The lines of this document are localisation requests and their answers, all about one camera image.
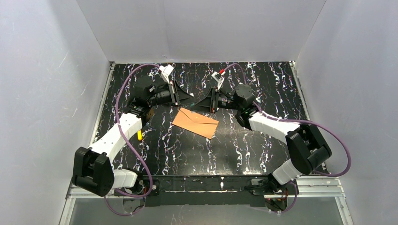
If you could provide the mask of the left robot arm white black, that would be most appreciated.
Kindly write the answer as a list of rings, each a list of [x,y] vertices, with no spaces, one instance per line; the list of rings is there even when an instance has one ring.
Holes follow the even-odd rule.
[[[175,80],[153,81],[144,76],[136,80],[119,121],[88,148],[80,147],[74,156],[72,183],[104,197],[112,189],[132,188],[139,177],[132,169],[114,169],[112,162],[126,141],[153,117],[156,105],[183,106],[195,102]]]

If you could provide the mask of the orange paper envelope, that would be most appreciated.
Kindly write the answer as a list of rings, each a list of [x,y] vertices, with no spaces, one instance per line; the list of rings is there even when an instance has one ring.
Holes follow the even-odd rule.
[[[219,121],[188,109],[180,108],[172,124],[202,137],[212,139]]]

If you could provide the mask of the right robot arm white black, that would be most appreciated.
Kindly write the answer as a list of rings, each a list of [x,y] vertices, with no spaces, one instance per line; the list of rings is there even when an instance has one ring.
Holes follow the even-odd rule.
[[[236,110],[235,118],[240,126],[285,143],[290,158],[267,176],[266,185],[269,187],[280,187],[301,175],[308,175],[331,157],[331,149],[317,126],[307,121],[286,122],[265,115],[254,101],[251,87],[240,84],[232,94],[211,88],[191,109],[204,113],[215,113],[220,108]]]

